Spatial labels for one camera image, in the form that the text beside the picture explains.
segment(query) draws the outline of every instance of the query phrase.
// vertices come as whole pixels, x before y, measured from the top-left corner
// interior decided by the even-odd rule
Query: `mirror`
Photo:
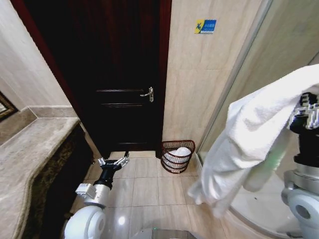
[[[0,121],[17,112],[17,108],[0,92]]]

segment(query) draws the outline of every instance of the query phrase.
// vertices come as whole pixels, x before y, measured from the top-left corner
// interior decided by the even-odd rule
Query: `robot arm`
[[[289,128],[299,134],[300,153],[294,157],[297,168],[284,174],[282,200],[298,219],[302,236],[305,239],[318,239],[319,104],[316,95],[302,95],[299,106],[290,118]]]
[[[66,239],[99,239],[106,223],[103,209],[107,206],[107,198],[112,189],[116,171],[128,164],[129,153],[119,160],[98,159],[102,168],[100,178],[94,184],[81,183],[76,193],[84,198],[86,207],[76,212],[68,221],[64,235]]]

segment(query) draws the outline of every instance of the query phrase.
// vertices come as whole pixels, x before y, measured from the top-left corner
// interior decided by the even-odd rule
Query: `door frame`
[[[51,54],[46,42],[44,41],[40,31],[38,30],[33,18],[25,6],[23,0],[10,0],[16,12],[18,13],[20,19],[22,20],[24,26],[32,37],[35,45],[38,47],[40,53],[42,54],[44,60],[51,69],[53,75],[61,86],[64,94],[70,101],[76,114],[83,122],[88,133],[92,130],[90,128],[89,116],[86,116],[83,109],[78,104],[76,98],[74,97],[71,88],[68,86],[67,81],[64,79],[62,72],[57,66],[53,55]],[[166,74],[167,74],[167,60],[168,60],[168,47],[169,47],[169,31],[170,31],[170,15],[171,15],[171,1],[172,0],[160,0],[159,1],[159,85],[156,93],[157,98],[157,109],[159,110],[160,117],[155,120],[157,127],[155,132],[151,132],[156,138],[156,157],[160,158],[161,152],[161,141],[162,141],[162,131],[163,131],[163,121],[164,121],[164,105],[165,105],[165,89],[166,89]]]

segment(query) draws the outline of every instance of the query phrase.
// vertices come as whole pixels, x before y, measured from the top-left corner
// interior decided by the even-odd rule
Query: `mirror frame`
[[[17,108],[0,92],[0,103],[6,107],[5,111],[0,112],[0,122],[10,115],[17,112]]]

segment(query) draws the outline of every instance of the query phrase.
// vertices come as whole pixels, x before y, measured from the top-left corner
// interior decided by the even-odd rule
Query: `beige tile floor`
[[[112,158],[124,153],[113,153]],[[188,230],[205,239],[248,239],[226,219],[214,218],[206,205],[195,205],[188,187],[198,178],[194,163],[181,174],[165,171],[153,153],[130,154],[130,163],[117,172],[109,195],[107,239],[128,239],[146,228]],[[98,164],[90,167],[85,182],[99,178]],[[77,198],[71,212],[83,207]]]

